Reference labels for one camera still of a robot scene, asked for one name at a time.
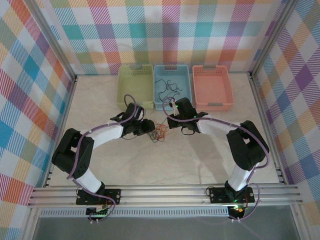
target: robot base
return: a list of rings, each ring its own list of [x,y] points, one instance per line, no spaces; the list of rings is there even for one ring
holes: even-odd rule
[[[210,187],[209,197],[211,204],[246,204],[254,203],[255,196],[251,187],[247,186],[233,201],[226,194],[225,187]]]
[[[115,204],[118,205],[120,203],[121,198],[121,189],[106,189],[105,185],[102,183],[99,190],[96,192],[98,195],[106,196],[115,201]],[[75,201],[76,205],[105,205],[112,204],[110,200],[106,200],[103,197],[93,196],[84,190],[78,190],[77,198]]]

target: blue plastic basket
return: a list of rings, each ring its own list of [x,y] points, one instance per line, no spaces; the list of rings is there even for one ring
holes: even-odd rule
[[[154,66],[154,105],[162,110],[165,97],[175,100],[188,98],[192,102],[189,69],[187,65],[155,65]],[[165,103],[166,110],[172,110],[169,101]]]

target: green plastic basket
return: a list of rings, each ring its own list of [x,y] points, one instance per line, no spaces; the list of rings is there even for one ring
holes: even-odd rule
[[[121,111],[127,109],[124,101],[126,94],[132,95],[144,109],[154,108],[154,70],[151,64],[119,67],[117,104]],[[133,101],[127,97],[126,102]]]

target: plastic tray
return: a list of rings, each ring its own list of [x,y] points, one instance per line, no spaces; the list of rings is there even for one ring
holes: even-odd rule
[[[121,111],[127,109],[124,96],[130,94],[145,109],[154,108],[154,72],[151,64],[122,65],[118,71],[117,104]],[[127,97],[127,103],[133,101]]]
[[[226,66],[195,65],[193,86],[197,111],[228,111],[235,103]]]
[[[154,66],[154,105],[155,109],[162,110],[165,97],[174,97],[175,100],[188,98],[192,102],[189,69],[187,65],[155,65]],[[166,110],[172,110],[169,102],[164,105]]]

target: plaid wallpaper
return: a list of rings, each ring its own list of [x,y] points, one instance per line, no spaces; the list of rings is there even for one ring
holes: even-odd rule
[[[278,9],[276,10],[275,15],[273,16],[273,19],[272,19],[267,31],[265,32],[265,35],[263,36],[263,39],[262,39],[262,41],[260,43],[260,46],[259,46],[258,50],[255,53],[255,56],[254,56],[253,61],[251,63],[251,66],[250,66],[250,68],[248,70],[249,72],[252,72],[252,70],[254,69],[254,67],[255,67],[255,65],[257,63],[257,60],[260,57],[261,51],[262,51],[262,49],[264,49],[264,47],[265,47],[265,45],[266,45],[266,43],[267,43],[267,41],[268,41],[268,39],[270,37],[270,34],[273,32],[274,28],[276,27],[276,22],[279,19],[282,11],[284,10],[285,5],[286,5],[287,2],[288,2],[288,0],[281,0],[281,3],[279,5]]]
[[[320,238],[320,0],[300,0],[257,84],[285,173]]]
[[[23,0],[0,0],[0,240],[18,238],[70,87]]]
[[[285,0],[37,2],[74,71],[96,75],[132,63],[219,64],[247,72]]]

